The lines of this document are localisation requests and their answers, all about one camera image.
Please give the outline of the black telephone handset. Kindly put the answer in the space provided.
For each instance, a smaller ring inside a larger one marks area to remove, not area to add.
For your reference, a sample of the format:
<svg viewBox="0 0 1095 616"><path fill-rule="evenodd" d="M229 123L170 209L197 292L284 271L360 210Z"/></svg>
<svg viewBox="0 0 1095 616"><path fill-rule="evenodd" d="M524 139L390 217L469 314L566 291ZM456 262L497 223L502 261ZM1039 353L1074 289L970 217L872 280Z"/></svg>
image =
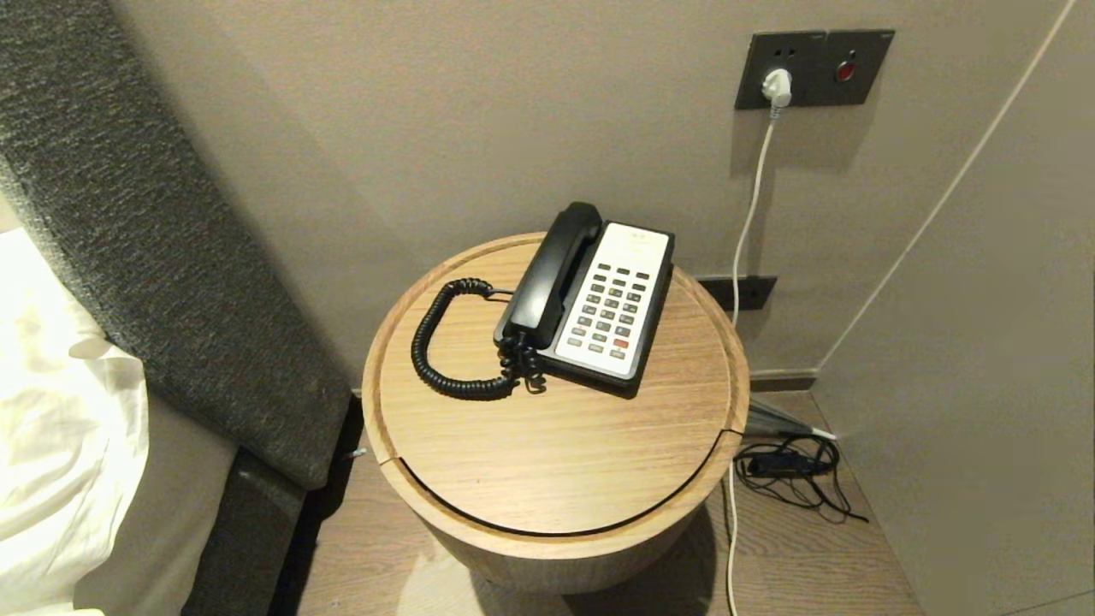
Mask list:
<svg viewBox="0 0 1095 616"><path fill-rule="evenodd" d="M602 218L590 204L570 204L556 216L503 313L495 332L498 346L505 339L523 339L535 350L550 346L583 251L598 237L601 225Z"/></svg>

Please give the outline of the grey fabric headboard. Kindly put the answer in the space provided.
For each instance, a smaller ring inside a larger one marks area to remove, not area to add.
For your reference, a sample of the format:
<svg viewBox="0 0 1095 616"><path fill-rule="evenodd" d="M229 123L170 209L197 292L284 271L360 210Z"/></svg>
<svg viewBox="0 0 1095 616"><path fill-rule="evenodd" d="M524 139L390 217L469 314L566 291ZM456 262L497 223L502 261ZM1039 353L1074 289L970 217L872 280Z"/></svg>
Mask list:
<svg viewBox="0 0 1095 616"><path fill-rule="evenodd" d="M151 390L324 486L351 390L107 0L0 0L0 195Z"/></svg>

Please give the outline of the grey fabric bed frame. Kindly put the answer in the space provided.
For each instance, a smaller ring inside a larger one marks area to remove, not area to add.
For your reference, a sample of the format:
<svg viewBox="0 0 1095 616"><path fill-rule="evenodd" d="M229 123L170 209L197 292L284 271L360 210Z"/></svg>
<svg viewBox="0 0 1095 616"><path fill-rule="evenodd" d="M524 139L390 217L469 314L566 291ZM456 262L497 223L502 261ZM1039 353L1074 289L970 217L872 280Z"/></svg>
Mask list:
<svg viewBox="0 0 1095 616"><path fill-rule="evenodd" d="M269 616L306 489L240 448L181 616Z"/></svg>

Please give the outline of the white pillow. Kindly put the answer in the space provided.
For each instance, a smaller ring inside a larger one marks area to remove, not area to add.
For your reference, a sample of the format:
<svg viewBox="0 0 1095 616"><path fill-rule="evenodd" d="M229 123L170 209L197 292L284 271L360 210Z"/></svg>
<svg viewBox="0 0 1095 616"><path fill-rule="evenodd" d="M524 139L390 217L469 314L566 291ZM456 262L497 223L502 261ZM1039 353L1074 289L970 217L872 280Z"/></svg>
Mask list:
<svg viewBox="0 0 1095 616"><path fill-rule="evenodd" d="M26 230L0 234L0 616L74 607L149 451L140 359L107 340Z"/></svg>

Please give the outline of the brown skirting board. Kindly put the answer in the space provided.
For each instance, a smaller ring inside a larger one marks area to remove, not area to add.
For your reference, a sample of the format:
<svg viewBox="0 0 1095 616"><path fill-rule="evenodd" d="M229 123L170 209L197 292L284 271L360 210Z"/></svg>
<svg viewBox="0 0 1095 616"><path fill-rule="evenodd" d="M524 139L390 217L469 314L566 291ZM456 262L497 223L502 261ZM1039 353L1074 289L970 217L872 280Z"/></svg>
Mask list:
<svg viewBox="0 0 1095 616"><path fill-rule="evenodd" d="M759 393L772 391L808 391L817 382L817 368L802 370L757 370L750 374L750 388Z"/></svg>

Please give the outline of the small dark wall socket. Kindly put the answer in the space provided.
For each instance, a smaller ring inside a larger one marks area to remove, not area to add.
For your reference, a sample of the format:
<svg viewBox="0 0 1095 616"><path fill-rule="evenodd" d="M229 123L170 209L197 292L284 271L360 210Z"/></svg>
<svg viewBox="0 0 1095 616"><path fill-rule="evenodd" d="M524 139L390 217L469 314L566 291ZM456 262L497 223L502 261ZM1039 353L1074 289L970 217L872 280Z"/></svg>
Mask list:
<svg viewBox="0 0 1095 616"><path fill-rule="evenodd" d="M713 297L723 311L731 311L737 302L739 311L762 311L779 277L774 275L748 275L740 278L708 276L698 278L698 282Z"/></svg>

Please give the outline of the transparent folded umbrella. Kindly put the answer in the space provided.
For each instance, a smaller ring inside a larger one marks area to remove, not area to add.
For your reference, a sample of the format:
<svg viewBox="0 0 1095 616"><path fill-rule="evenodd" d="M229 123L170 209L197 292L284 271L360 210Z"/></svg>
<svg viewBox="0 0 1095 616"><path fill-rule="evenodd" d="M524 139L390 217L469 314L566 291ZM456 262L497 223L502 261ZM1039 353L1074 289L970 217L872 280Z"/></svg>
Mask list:
<svg viewBox="0 0 1095 616"><path fill-rule="evenodd" d="M766 400L752 397L749 402L749 411L744 425L744 435L746 437L780 437L780 435L816 435L826 438L828 441L835 441L838 438L825 429L806 425L798 418L783 412L776 406L772 406Z"/></svg>

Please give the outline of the dark switch plate red button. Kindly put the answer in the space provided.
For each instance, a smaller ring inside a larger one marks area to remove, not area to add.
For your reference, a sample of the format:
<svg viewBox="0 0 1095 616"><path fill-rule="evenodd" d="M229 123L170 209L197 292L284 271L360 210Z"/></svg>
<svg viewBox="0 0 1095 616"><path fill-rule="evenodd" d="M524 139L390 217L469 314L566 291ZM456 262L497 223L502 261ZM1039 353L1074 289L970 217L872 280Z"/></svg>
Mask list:
<svg viewBox="0 0 1095 616"><path fill-rule="evenodd" d="M861 105L891 47L895 30L832 30L826 33L818 101L825 106Z"/></svg>

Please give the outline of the beige mattress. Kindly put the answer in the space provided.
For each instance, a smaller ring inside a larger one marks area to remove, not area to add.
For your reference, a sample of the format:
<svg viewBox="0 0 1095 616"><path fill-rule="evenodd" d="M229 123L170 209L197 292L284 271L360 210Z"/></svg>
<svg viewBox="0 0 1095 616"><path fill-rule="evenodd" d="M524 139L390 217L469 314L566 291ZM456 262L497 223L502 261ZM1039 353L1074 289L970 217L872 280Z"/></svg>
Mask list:
<svg viewBox="0 0 1095 616"><path fill-rule="evenodd" d="M104 616L181 616L238 446L149 395L149 452L110 558L82 578L74 607Z"/></svg>

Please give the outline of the round wooden side table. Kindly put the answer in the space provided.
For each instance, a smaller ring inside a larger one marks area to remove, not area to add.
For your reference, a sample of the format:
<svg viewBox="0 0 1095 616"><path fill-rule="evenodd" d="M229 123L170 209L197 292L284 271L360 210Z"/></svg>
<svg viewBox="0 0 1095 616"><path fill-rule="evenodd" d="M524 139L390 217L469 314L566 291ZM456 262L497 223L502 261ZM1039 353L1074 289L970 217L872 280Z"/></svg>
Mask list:
<svg viewBox="0 0 1095 616"><path fill-rule="evenodd" d="M542 394L454 400L417 377L411 336L446 281L516 284L542 234L434 265L388 312L364 367L364 423L387 481L470 570L523 591L599 591L682 534L742 444L749 370L719 304L672 274L633 398L548 377Z"/></svg>

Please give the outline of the dark wall socket plate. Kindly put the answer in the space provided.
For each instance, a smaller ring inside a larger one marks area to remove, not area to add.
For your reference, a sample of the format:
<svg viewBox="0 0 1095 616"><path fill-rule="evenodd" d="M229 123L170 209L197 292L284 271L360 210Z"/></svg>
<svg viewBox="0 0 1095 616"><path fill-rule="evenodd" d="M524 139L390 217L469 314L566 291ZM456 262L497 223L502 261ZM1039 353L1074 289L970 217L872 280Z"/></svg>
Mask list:
<svg viewBox="0 0 1095 616"><path fill-rule="evenodd" d="M754 33L744 60L744 73L734 109L769 108L770 102L762 92L763 82L768 74L779 69L789 71L789 105L793 108L811 106L825 42L825 30Z"/></svg>

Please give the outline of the black white telephone base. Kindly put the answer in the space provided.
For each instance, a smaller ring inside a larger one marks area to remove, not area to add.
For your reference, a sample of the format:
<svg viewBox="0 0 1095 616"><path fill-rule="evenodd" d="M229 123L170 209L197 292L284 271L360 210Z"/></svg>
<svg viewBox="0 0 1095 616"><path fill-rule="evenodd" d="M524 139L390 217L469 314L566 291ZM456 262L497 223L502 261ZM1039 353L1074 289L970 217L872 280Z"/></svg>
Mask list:
<svg viewBox="0 0 1095 616"><path fill-rule="evenodd" d="M542 373L633 398L660 326L673 249L672 233L602 221L583 251L550 346L535 350L523 339L506 340L523 348Z"/></svg>

